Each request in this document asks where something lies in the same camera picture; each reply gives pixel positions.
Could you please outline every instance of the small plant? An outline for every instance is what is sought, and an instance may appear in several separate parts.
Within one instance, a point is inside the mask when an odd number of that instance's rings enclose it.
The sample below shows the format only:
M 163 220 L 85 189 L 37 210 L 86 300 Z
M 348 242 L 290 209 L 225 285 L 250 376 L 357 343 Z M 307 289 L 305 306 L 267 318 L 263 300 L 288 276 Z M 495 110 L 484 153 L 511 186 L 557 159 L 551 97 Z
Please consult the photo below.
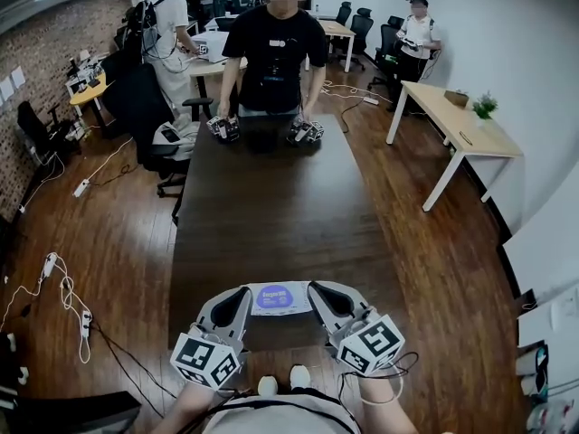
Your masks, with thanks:
M 478 101 L 472 104 L 472 109 L 477 113 L 479 118 L 490 119 L 490 114 L 498 108 L 497 101 L 490 96 L 490 92 L 485 93 Z

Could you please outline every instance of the dark wooden table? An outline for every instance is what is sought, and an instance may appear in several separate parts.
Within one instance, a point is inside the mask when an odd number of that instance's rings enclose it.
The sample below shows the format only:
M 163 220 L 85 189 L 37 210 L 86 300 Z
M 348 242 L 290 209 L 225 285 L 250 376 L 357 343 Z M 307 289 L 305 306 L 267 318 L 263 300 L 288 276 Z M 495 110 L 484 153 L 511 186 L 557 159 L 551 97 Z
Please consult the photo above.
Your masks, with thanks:
M 242 136 L 250 135 L 247 127 L 279 126 L 265 120 L 244 124 Z M 264 155 L 244 143 L 220 145 L 201 128 L 179 213 L 170 347 L 206 300 L 247 283 L 336 281 L 357 288 L 382 313 L 404 310 L 350 147 L 334 116 L 321 116 L 320 123 L 326 133 L 318 150 L 282 145 Z M 323 344 L 324 338 L 309 313 L 251 317 L 244 342 L 260 351 Z

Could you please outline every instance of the white sneaker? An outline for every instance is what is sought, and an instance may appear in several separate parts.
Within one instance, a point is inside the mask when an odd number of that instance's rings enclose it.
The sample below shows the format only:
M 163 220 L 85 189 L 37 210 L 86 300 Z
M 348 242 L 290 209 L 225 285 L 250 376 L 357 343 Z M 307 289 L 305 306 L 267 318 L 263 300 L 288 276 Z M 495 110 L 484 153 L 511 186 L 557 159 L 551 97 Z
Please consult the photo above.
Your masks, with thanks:
M 278 394 L 278 382 L 274 376 L 263 376 L 257 386 L 261 397 L 273 397 Z
M 289 374 L 289 383 L 291 384 L 291 389 L 311 387 L 311 376 L 308 368 L 304 365 L 294 365 Z

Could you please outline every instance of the paper on wall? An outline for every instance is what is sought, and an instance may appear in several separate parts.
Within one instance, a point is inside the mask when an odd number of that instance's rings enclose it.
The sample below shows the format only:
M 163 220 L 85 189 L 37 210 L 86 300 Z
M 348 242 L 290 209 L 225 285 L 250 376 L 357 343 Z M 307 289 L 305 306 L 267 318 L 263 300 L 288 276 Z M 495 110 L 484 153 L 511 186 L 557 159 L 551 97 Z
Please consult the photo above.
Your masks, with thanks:
M 26 82 L 21 66 L 18 66 L 15 70 L 12 71 L 12 81 L 14 82 L 14 86 L 17 89 L 20 89 L 20 87 L 22 87 Z
M 10 81 L 9 77 L 6 77 L 4 80 L 0 81 L 0 92 L 2 92 L 4 101 L 14 95 L 14 88 L 12 87 L 12 82 Z
M 252 315 L 283 316 L 304 314 L 312 310 L 308 300 L 309 281 L 251 283 Z

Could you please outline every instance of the brick wall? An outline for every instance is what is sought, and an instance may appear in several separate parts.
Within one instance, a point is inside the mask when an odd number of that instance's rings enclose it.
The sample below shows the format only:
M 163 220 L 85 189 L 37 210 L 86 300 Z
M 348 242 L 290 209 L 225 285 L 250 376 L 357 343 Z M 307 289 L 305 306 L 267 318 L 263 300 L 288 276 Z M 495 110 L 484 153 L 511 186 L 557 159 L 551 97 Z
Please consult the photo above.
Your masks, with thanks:
M 43 122 L 59 105 L 73 118 L 64 87 L 69 59 L 81 50 L 107 52 L 130 0 L 71 0 L 0 34 L 0 79 L 22 66 L 26 83 L 0 107 L 0 215 L 11 221 L 30 183 L 35 164 L 14 134 L 18 105 L 28 100 Z

